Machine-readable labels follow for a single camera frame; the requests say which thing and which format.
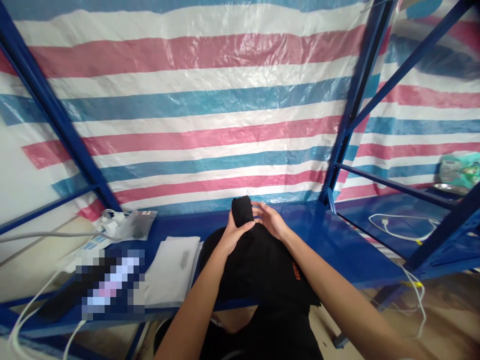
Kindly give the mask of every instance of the floor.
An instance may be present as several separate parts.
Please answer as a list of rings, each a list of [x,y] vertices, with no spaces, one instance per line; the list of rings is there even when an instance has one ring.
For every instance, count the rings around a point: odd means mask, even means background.
[[[408,341],[416,343],[425,360],[480,359],[480,274],[459,273],[427,280],[424,285],[427,322],[421,339]],[[368,298],[376,292],[376,289],[368,289],[363,293]],[[390,307],[406,310],[416,304],[417,298],[411,289]],[[234,332],[249,321],[254,311],[255,307],[248,307],[217,312],[215,317],[226,329]],[[420,312],[388,310],[382,315],[404,338],[415,336],[422,321]],[[325,360],[363,359],[351,343],[343,349],[335,349],[332,338],[340,333],[340,329],[324,307],[311,307],[310,326]],[[138,360],[153,359],[153,338],[157,327],[157,322],[145,327],[137,347]],[[109,359],[123,360],[136,328],[136,325],[126,325],[83,332],[77,334],[75,341]]]

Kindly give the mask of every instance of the power cord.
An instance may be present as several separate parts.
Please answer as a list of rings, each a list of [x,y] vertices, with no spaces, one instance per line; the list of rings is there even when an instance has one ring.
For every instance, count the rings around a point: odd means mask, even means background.
[[[20,313],[20,315],[18,316],[18,319],[16,320],[15,322],[15,325],[13,325],[13,328],[11,330],[11,333],[10,333],[10,336],[8,337],[8,343],[7,343],[7,346],[8,348],[10,349],[10,351],[12,352],[12,354],[17,357],[17,355],[20,356],[21,359],[24,359],[24,360],[30,360],[30,359],[35,359],[34,357],[28,355],[27,353],[25,353],[20,345],[20,342],[19,342],[19,333],[20,333],[20,329],[22,328],[22,326],[25,324],[25,322],[31,317],[33,316],[33,314],[35,314],[37,310],[31,312],[30,314],[28,314],[25,319],[22,320],[22,318],[25,316],[25,314],[27,313],[28,309],[30,308],[30,306],[35,302],[35,300],[37,300],[37,298],[45,291],[45,289],[55,280],[55,278],[61,273],[62,271],[59,270],[57,272],[55,272],[52,277],[50,278],[50,280],[47,281],[47,283],[41,288],[41,290],[38,292],[38,294],[36,294],[31,300],[30,302],[25,306],[25,308],[23,309],[23,311]]]
[[[423,300],[424,300],[424,296],[425,296],[425,286],[419,281],[419,279],[415,275],[413,275],[411,272],[409,272],[407,269],[405,269],[401,264],[399,264],[397,262],[394,262],[394,263],[396,265],[398,265],[403,270],[406,277],[410,281],[411,286],[413,287],[413,290],[415,291],[416,297],[418,299],[417,307],[415,309],[409,309],[409,310],[392,309],[392,308],[389,308],[389,307],[386,307],[386,306],[383,306],[383,305],[379,304],[377,301],[375,301],[375,299],[368,296],[365,292],[364,292],[364,294],[366,295],[367,298],[369,298],[371,301],[373,301],[379,308],[382,308],[384,310],[398,312],[398,313],[415,313],[420,309],[421,313],[422,313],[422,316],[423,316],[423,319],[422,319],[422,322],[420,324],[420,327],[418,328],[418,333],[415,337],[407,337],[406,338],[406,339],[420,339],[422,337],[422,334],[423,334],[423,331],[424,331],[424,326],[425,326],[425,323],[427,321],[427,314],[425,313],[425,309],[424,309],[424,306],[423,306]]]
[[[383,224],[383,228],[378,226],[375,222],[372,221],[372,218],[376,217],[376,216],[382,216],[383,219],[381,220],[381,223]],[[392,232],[390,232],[387,228],[387,225],[389,224],[389,219],[388,217],[390,218],[407,218],[407,219],[420,219],[420,220],[428,220],[428,222],[431,224],[431,226],[433,227],[433,229],[425,236],[422,236],[422,237],[408,237],[408,236],[402,236],[402,235],[397,235],[397,234],[394,234]],[[430,235],[432,235],[432,233],[435,231],[435,229],[437,228],[437,225],[440,224],[440,222],[438,220],[435,220],[435,219],[432,219],[432,218],[428,218],[428,217],[418,217],[418,216],[407,216],[407,215],[388,215],[388,214],[380,214],[380,213],[377,213],[377,214],[373,214],[372,216],[370,216],[368,218],[368,221],[370,221],[372,223],[373,226],[375,226],[377,229],[380,229],[381,231],[387,233],[388,235],[391,235],[395,238],[399,238],[399,239],[403,239],[403,240],[409,240],[409,241],[414,241],[414,242],[422,242],[424,240],[427,240],[429,238]]]
[[[27,239],[27,238],[38,238],[38,237],[59,237],[59,238],[76,238],[80,236],[103,236],[104,238],[114,240],[114,241],[119,241],[121,239],[118,239],[116,237],[112,237],[110,235],[107,235],[104,232],[77,232],[77,233],[72,233],[72,232],[52,232],[52,231],[35,231],[35,232],[27,232],[24,234],[19,234],[19,235],[12,235],[12,236],[6,236],[2,239],[0,239],[0,243],[7,243],[10,241],[14,240],[19,240],[19,239]]]
[[[80,328],[87,322],[87,320],[82,320],[78,323],[76,326],[75,330],[70,336],[70,339],[68,339],[68,342],[66,343],[65,351],[63,352],[63,358],[62,360],[67,360],[69,357],[69,350],[70,350],[70,345],[72,345],[72,341],[74,340],[75,335],[79,332]]]

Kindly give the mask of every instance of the white paper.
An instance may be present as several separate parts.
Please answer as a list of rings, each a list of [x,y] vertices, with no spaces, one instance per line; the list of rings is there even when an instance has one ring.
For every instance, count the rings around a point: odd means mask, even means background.
[[[145,273],[145,307],[179,306],[189,287],[200,237],[167,237]]]

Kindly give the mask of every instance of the wall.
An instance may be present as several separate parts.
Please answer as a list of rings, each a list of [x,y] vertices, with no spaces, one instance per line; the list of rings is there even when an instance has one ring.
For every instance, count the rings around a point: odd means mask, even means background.
[[[37,169],[34,166],[23,151],[22,138],[16,135],[16,130],[7,127],[0,119],[0,154],[2,154],[0,204],[3,208],[3,211],[0,211],[0,224],[5,224],[60,199],[58,193],[51,186],[51,172]],[[77,211],[78,207],[72,201],[3,236],[34,231],[52,231],[73,219]],[[36,240],[38,237],[0,243],[0,263]]]

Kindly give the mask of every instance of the blue stripe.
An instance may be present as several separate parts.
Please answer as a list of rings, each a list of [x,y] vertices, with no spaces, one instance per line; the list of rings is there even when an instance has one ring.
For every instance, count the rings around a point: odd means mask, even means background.
[[[142,162],[126,166],[105,167],[100,170],[108,182],[114,182],[155,175],[196,174],[250,166],[296,165],[310,160],[327,161],[331,150],[330,146],[315,146],[306,150],[264,151],[200,160]]]
[[[350,77],[338,77],[299,85],[65,99],[62,103],[74,122],[174,118],[344,100],[350,80]],[[0,104],[0,114],[6,116],[8,125],[45,122],[44,118],[34,115],[38,108],[32,99],[0,95]],[[17,111],[21,112],[20,116],[16,115]]]
[[[400,66],[419,44],[419,40],[393,34],[388,43],[385,62],[397,63]],[[415,65],[415,69],[425,74],[466,80],[477,80],[480,78],[480,61],[476,61],[463,52],[456,52],[449,47],[441,45],[435,45]]]
[[[480,133],[475,120],[403,120],[394,117],[370,117],[365,133],[385,135],[435,135]]]
[[[0,95],[0,116],[7,126],[47,122],[32,98],[16,95]]]
[[[13,20],[48,21],[75,10],[111,13],[149,11],[164,14],[193,6],[274,4],[302,13],[331,10],[367,0],[3,0]]]
[[[384,169],[376,165],[362,165],[355,166],[356,169],[363,170],[367,173],[375,174],[379,177],[390,178],[406,178],[416,175],[432,175],[438,174],[440,164],[423,164],[423,165],[406,165],[406,166],[394,166],[389,169]],[[360,178],[361,176],[349,173],[349,178]]]
[[[353,161],[357,156],[357,151],[359,147],[357,145],[349,145],[345,152],[345,160]]]
[[[53,189],[62,198],[71,195],[86,186],[87,182],[81,173],[52,184]]]
[[[282,192],[266,195],[249,195],[252,201],[261,201],[266,204],[287,202],[305,202],[318,199],[320,193],[314,191]],[[141,209],[143,211],[157,211],[159,216],[214,212],[228,210],[232,207],[232,198],[218,200],[203,200],[182,202],[170,205],[161,205]]]

